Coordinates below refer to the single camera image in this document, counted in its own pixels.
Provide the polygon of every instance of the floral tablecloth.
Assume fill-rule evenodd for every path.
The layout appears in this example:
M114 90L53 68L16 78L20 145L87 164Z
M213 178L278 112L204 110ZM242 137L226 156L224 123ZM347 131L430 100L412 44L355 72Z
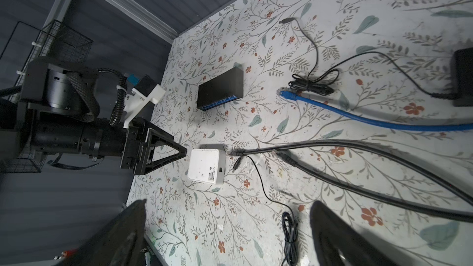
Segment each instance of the floral tablecloth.
M471 47L472 0L237 0L172 46L152 122L188 150L202 147L257 148L288 142L352 139L408 152L416 162L472 192L471 132L395 131L351 121L328 110L284 100L276 90L293 73L307 73L315 48L295 22L315 39L320 75L356 53L387 53L421 86L448 92L453 51ZM237 66L245 71L245 96L200 111L198 85ZM471 121L473 110L455 108L419 92L385 59L363 55L340 66L336 92L321 98L357 115L407 124ZM384 158L358 150L326 147L295 151L330 175L395 197L472 211L430 180ZM169 151L157 150L156 156ZM283 164L271 154L253 157L269 196L292 207L300 222L301 265L317 265L308 223L316 200L385 251L400 265L471 265L473 226L380 204L330 186ZM282 259L280 217L254 168L227 158L225 183L187 179L189 156L135 177L128 203L147 198L146 234L169 265L278 265Z

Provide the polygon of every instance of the orange flower print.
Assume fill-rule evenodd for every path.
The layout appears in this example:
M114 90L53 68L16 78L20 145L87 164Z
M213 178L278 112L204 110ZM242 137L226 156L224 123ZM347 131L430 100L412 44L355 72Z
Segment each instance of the orange flower print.
M378 223L378 225L380 226L384 225L382 218L376 216L377 212L375 208L372 207L368 210L367 208L364 207L363 209L361 209L361 212L362 212L361 218L363 220L368 221L368 224L370 226L374 226L376 225L376 223Z
M425 108L422 106L417 106L415 103L409 103L409 105L404 107L404 110L406 110L406 114L419 115L422 111L425 110Z
M345 154L345 147L335 147L334 149L330 150L332 154L334 154L336 157L340 157L340 155Z
M225 248L223 247L223 241L219 241L219 250L221 253L224 253L225 254Z

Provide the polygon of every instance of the black cable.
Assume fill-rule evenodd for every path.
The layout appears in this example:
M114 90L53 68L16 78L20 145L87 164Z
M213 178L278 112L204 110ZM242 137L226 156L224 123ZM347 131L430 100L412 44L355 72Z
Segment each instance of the black cable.
M279 23L282 23L282 24L286 24L286 23L289 23L291 21L294 21L296 20L296 23L300 29L300 31L302 32L302 34L304 34L305 38L307 38L315 47L316 49L316 56L317 56L317 59L316 59L316 64L314 65L314 68L312 68L312 70L309 72L309 74L307 75L307 78L305 77L302 77L298 74L293 74L292 77L294 78L293 81L290 81L288 83L289 87L294 90L294 91L308 91L308 92L314 92L316 94L319 94L321 96L327 96L334 91L333 88L331 88L329 85L332 85L337 79L338 79L338 76L340 75L340 70L337 68L338 66L340 66L341 64L345 63L345 62L348 62L350 61L351 59L355 58L355 57L358 57L358 56L361 56L361 55L365 55L365 54L379 54L379 55L382 55L384 57L386 57L391 63L393 63L393 65L402 73L404 74L421 92L425 93L426 95L429 95L433 98L437 98L437 99L446 99L446 100L456 100L458 98L458 94L456 93L436 93L436 92L427 92L426 90L424 90L411 76L409 76L403 69L401 69L397 64L396 62L394 62L393 59L391 59L387 54L385 53L382 53L382 52L379 52L379 51L366 51L366 52L363 52L363 53L359 53L359 54L356 54L354 56L351 56L345 60L343 60L342 62L339 62L338 64L332 66L331 68L329 68L324 74L322 74L321 76L317 77L317 78L314 78L314 79L310 79L310 75L312 74L312 72L316 69L318 63L319 63L319 50L318 50L318 47L315 43L314 40L312 40L312 38L310 38L305 32L304 30L302 30L300 24L299 24L299 21L296 19L296 18L287 18L287 19L284 19L282 21L280 21ZM328 74L332 73L332 72L337 72L337 75L335 76L335 78L333 80L331 80L330 82L328 83L320 83L322 80L324 80Z
M263 148L263 149L253 149L253 150L235 150L229 153L229 155L232 156L247 156L250 154L258 154L258 153L264 153L264 152L271 152L271 151L283 151L283 150L289 150L289 149L296 149L296 148L304 148L304 147L326 147L326 146L336 146L336 147L346 147L346 148L353 148L353 149L358 149L362 151L368 151L371 153L374 153L376 155L380 155L383 157L386 157L387 159L390 159L396 163L402 164L407 168L410 168L417 173L427 177L428 179L434 181L435 183L439 184L441 187L445 188L446 190L452 192L459 198L463 199L466 203L470 204L473 206L473 198L459 189L458 187L452 185L448 181L444 180L443 178L431 173L430 171L418 166L415 163L411 163L407 160L405 160L402 157L399 157L397 155L391 154L387 151L380 150L378 148L375 148L373 146L367 145L367 144L362 144L357 141L351 141L351 140L319 140L319 141L309 141L309 142L300 142L300 143L293 143L293 144L288 144L288 145L281 145L277 147L271 147L271 148ZM358 195L365 196L367 198L374 199L375 201L380 201L384 202L386 204L394 205L406 210L411 210L414 212L418 212L421 214L426 214L434 217L441 217L445 219L450 219L450 220L456 220L456 221L461 221L461 222L473 222L473 213L470 212L462 212L462 211L455 211L455 210L446 210L446 209L441 209L441 208L432 208L431 206L428 205L423 205L423 204L418 204L410 201L406 201L404 199L400 198L394 198L394 197L389 197L387 195L370 191L364 188L361 188L359 186L354 186L349 183L343 182L339 180L338 178L331 177L325 173L322 173L320 171L314 170L307 168L300 164L299 162L293 160L289 156L284 156L283 153L277 153L276 154L278 157L280 157L284 162L293 165L296 168L299 168L302 171L305 171L309 175L316 177L318 179L321 179L327 183L330 183L334 186L337 186L342 189L346 189L348 191L354 192Z
M0 90L0 97L10 96L21 92L21 85L13 86L7 89Z
M297 231L298 224L296 222L296 219L294 218L294 212L292 211L292 209L287 204L283 204L279 201L272 200L271 198L269 198L267 196L266 191L264 191L264 184L263 184L263 179L261 178L260 171L258 170L258 167L256 166L256 163L254 162L253 158L251 158L250 156L248 156L248 155L240 156L233 165L233 172L240 165L240 162L241 162L241 159L243 158L243 156L248 157L251 160L251 162L253 163L254 168L256 168L256 171L258 172L258 176L260 177L261 188L263 189L264 196L266 196L266 198L268 198L268 200L271 201L271 202L274 202L276 204L280 204L280 205L285 206L291 212L292 217L291 217L291 215L289 215L288 212L283 212L282 216L281 216L282 231L284 232L284 241L285 241L285 244L284 244L284 259L282 260L281 266L284 265L284 262L287 262L287 264L290 265L290 266L295 266L298 262L297 247L296 247L296 239L297 239L297 234L298 234L298 231Z
M118 86L121 88L117 89L117 102L112 110L110 115L110 126L116 127L120 124L121 115L123 114L123 108L125 107L125 97L126 97L126 77L118 70L109 69L109 68L98 68L100 73L110 73L114 74L119 78Z

